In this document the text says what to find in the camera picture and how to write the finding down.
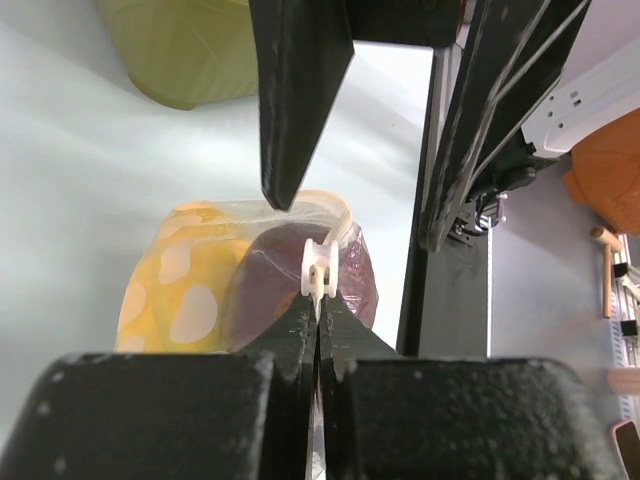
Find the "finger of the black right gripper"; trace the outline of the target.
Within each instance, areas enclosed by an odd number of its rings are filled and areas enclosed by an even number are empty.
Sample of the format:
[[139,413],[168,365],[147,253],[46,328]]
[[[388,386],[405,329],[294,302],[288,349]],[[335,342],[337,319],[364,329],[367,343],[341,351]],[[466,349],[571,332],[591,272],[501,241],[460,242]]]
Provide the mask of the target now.
[[343,1],[249,3],[259,76],[261,187],[288,210],[354,55]]

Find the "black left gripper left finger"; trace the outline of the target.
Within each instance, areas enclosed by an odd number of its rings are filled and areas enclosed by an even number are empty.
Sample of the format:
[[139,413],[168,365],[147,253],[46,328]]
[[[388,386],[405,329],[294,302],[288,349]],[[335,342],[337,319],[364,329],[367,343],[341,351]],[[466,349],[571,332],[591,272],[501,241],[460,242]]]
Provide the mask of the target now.
[[54,361],[1,455],[5,479],[307,479],[314,309],[297,296],[235,353]]

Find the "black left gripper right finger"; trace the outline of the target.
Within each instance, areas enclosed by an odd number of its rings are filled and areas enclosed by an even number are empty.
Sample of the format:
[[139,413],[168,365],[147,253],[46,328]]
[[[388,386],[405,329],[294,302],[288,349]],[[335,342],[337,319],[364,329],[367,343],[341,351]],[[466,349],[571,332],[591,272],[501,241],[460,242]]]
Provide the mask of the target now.
[[543,358],[399,355],[344,305],[320,304],[330,479],[622,479],[589,391]]

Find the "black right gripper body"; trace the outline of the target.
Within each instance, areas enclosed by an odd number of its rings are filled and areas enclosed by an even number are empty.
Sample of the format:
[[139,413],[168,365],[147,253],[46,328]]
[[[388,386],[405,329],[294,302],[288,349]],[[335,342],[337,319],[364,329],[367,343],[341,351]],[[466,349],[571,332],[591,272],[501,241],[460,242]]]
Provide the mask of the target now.
[[460,30],[459,0],[352,0],[346,8],[359,41],[444,48]]

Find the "clear zip top bag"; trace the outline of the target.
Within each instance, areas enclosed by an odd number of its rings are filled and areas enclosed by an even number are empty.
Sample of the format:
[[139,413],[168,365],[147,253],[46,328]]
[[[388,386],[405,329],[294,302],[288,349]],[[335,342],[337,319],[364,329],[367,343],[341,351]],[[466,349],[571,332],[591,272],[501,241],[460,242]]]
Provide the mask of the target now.
[[274,210],[266,201],[211,203],[227,212],[250,241],[224,297],[223,352],[242,349],[289,308],[300,291],[307,240],[337,244],[338,290],[348,309],[367,328],[373,326],[378,292],[372,261],[361,227],[340,197],[303,191],[288,211]]

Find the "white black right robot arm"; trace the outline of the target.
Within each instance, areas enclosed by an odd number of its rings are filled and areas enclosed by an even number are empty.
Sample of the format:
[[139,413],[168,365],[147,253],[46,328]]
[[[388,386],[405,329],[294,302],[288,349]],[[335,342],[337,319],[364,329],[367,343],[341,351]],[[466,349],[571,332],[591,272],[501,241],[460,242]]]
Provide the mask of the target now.
[[437,250],[478,176],[557,83],[585,1],[253,1],[262,191],[290,208],[358,41],[444,49],[469,29],[421,212]]

